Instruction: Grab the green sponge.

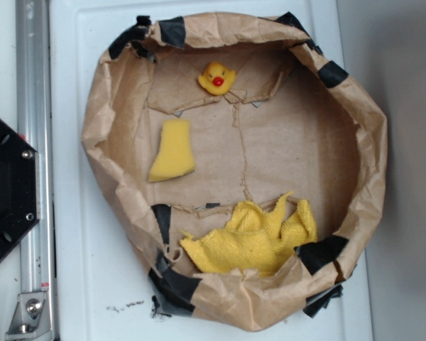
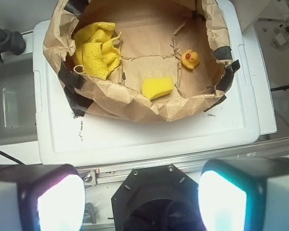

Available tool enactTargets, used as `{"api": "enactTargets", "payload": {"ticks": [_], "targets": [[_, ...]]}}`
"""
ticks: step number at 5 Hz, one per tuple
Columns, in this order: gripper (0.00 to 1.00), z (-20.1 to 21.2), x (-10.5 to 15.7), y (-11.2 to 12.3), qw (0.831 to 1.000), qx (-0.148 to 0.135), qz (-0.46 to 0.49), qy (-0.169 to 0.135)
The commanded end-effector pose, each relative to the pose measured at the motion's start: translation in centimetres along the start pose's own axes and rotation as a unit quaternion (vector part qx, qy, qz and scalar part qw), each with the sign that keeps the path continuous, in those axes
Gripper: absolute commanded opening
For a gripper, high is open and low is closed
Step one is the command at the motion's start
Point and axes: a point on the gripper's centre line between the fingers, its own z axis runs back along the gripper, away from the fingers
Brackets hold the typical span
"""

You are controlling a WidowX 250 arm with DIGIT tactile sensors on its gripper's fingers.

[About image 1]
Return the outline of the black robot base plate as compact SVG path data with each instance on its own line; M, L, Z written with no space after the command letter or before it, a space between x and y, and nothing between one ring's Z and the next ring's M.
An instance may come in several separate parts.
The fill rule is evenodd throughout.
M0 119L0 263L38 222L38 152Z

